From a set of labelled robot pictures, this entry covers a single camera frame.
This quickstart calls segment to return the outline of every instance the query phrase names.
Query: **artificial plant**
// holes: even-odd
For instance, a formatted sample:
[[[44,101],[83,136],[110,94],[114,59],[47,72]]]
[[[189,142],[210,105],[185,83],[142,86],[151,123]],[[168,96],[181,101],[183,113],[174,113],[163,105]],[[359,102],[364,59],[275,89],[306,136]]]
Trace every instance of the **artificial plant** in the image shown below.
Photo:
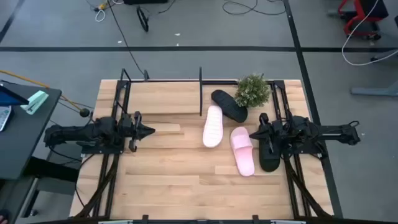
[[[250,108],[264,106],[268,102],[270,89],[263,76],[253,73],[238,81],[235,101],[239,106]]]

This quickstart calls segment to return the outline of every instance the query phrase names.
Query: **white cable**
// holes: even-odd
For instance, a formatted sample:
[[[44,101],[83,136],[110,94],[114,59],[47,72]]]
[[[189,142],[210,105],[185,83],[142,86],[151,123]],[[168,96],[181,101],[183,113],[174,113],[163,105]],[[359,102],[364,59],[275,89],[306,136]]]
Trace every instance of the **white cable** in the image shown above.
[[[387,58],[389,58],[389,57],[394,56],[396,53],[398,53],[398,50],[396,50],[395,52],[393,52],[392,54],[390,54],[390,55],[388,55],[388,56],[385,56],[385,57],[383,57],[383,58],[380,58],[380,59],[377,59],[377,60],[374,60],[374,61],[368,62],[368,63],[352,63],[352,62],[350,62],[350,61],[346,58],[346,55],[344,54],[344,48],[346,47],[346,45],[347,45],[349,39],[350,39],[351,36],[354,34],[355,30],[356,30],[356,29],[357,29],[357,28],[358,28],[358,27],[371,15],[371,13],[372,13],[373,10],[376,8],[376,6],[377,6],[377,4],[378,4],[379,1],[380,1],[380,0],[377,0],[376,3],[374,3],[374,6],[373,6],[373,8],[370,10],[369,14],[368,14],[368,15],[367,15],[367,16],[366,16],[366,17],[353,29],[353,31],[351,31],[351,33],[349,34],[349,36],[348,36],[346,42],[344,43],[343,47],[341,48],[341,53],[343,54],[344,60],[345,60],[347,63],[349,63],[350,65],[354,65],[354,66],[370,65],[370,64],[372,64],[372,63],[380,62],[380,61],[382,61],[382,60],[385,60],[385,59],[387,59]]]
[[[124,3],[124,1],[118,2],[118,0],[112,0],[112,2],[115,4],[123,4]]]
[[[98,15],[99,15],[101,12],[104,14],[104,17],[102,17],[102,19],[98,20]],[[106,17],[105,11],[102,10],[102,9],[100,9],[100,10],[97,12],[97,15],[95,15],[95,21],[97,21],[97,22],[102,22],[102,21],[105,19],[105,17]]]

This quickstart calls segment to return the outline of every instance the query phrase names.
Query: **black clamp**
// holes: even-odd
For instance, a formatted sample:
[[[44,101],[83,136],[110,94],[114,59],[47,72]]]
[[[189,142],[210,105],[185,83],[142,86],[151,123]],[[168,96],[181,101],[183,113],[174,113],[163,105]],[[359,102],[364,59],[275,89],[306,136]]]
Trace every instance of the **black clamp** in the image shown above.
[[[142,215],[141,224],[148,224],[149,215]]]
[[[148,80],[149,80],[148,71],[147,71],[147,70],[144,70],[144,81],[145,81],[145,82],[148,82]]]
[[[253,224],[260,224],[259,215],[253,215],[252,219],[253,219]]]

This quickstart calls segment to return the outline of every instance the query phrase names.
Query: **pink slide sandal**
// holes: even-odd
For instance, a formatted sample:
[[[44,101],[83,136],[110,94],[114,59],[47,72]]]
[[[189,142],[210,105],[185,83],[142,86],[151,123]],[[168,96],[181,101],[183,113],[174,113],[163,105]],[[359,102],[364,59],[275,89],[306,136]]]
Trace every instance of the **pink slide sandal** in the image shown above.
[[[203,144],[216,147],[223,139],[223,111],[219,106],[211,105],[207,111],[207,119],[203,130]]]
[[[231,133],[231,146],[234,151],[236,165],[242,176],[254,174],[253,145],[249,133],[244,127],[235,128]]]

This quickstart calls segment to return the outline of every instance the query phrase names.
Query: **metal rod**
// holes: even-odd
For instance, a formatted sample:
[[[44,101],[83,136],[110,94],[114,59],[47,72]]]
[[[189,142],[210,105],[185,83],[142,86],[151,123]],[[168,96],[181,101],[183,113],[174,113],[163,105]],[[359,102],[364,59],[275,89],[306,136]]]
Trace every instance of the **metal rod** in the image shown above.
[[[279,87],[280,94],[282,95],[282,101],[283,101],[283,104],[284,104],[286,118],[287,119],[291,119],[290,118],[291,112],[290,112],[289,102],[287,101],[285,83],[284,83],[284,81],[281,81],[281,82],[283,82],[283,85],[277,85],[277,86]],[[305,186],[305,181],[304,181],[304,175],[303,175],[303,169],[302,169],[302,166],[301,166],[300,156],[295,154],[295,155],[293,155],[293,158],[294,158],[294,164],[296,166],[298,178],[300,179],[300,181]],[[302,201],[303,201],[304,215],[307,216],[307,217],[310,217],[311,216],[310,204],[307,201],[307,199],[304,197],[303,194],[301,194],[301,198],[302,198]]]
[[[120,91],[121,87],[123,86],[123,82],[121,80],[118,81],[116,84],[116,92],[114,94],[114,99],[113,99],[113,107],[112,107],[112,118],[116,118],[116,113],[118,112],[118,101],[120,97]],[[108,161],[109,161],[109,155],[104,155],[102,159],[102,165],[101,165],[101,171],[99,173],[99,180],[98,180],[98,185],[104,181],[105,175],[106,175],[106,168],[108,167]],[[99,212],[100,212],[100,206],[101,206],[101,197],[98,199],[98,201],[94,204],[94,209],[93,209],[93,217],[97,217]]]
[[[278,101],[278,96],[276,93],[276,88],[275,84],[271,84],[271,90],[272,90],[272,99],[274,102],[274,108],[275,108],[275,114],[276,118],[278,120],[282,120],[282,117],[280,115],[280,108],[279,108],[279,101]],[[287,186],[289,188],[289,195],[290,195],[290,202],[292,204],[292,212],[293,212],[293,217],[296,218],[299,216],[299,206],[297,205],[297,197],[296,197],[296,192],[294,189],[294,184],[293,180],[290,177],[288,170],[287,170],[287,162],[289,161],[289,156],[288,155],[283,155],[284,156],[284,163],[285,163],[285,171],[286,171],[286,179],[287,179]]]
[[[308,191],[308,189],[303,185],[303,183],[299,180],[299,177],[297,176],[296,172],[294,171],[292,164],[289,161],[289,158],[284,156],[284,161],[285,161],[285,168],[286,168],[286,173],[288,177],[294,180],[296,183],[296,186],[298,189],[301,191],[301,194],[305,196],[305,198],[308,200],[308,202],[311,204],[311,207],[313,208],[314,212],[317,214],[318,217],[330,217],[331,215],[327,214],[322,207],[318,204],[318,202],[312,197],[311,193]]]
[[[123,80],[123,75],[126,74],[127,78],[129,79],[129,81],[131,82],[131,78],[129,76],[129,74],[127,74],[126,69],[122,68],[122,74],[120,76],[120,80]]]
[[[127,108],[128,105],[129,105],[131,83],[130,82],[126,82],[123,85],[126,85],[126,89],[124,91],[123,108]],[[116,168],[115,168],[116,169],[116,174],[115,174],[114,177],[112,177],[112,179],[111,179],[111,181],[109,183],[108,198],[106,199],[106,206],[105,206],[105,216],[110,216],[111,215],[114,186],[116,184],[116,176],[118,174],[119,157],[120,157],[119,154],[115,154],[113,156],[113,164],[115,164],[115,166],[116,166]]]
[[[199,94],[200,94],[200,108],[199,108],[199,116],[203,111],[203,80],[201,75],[201,67],[199,67]]]

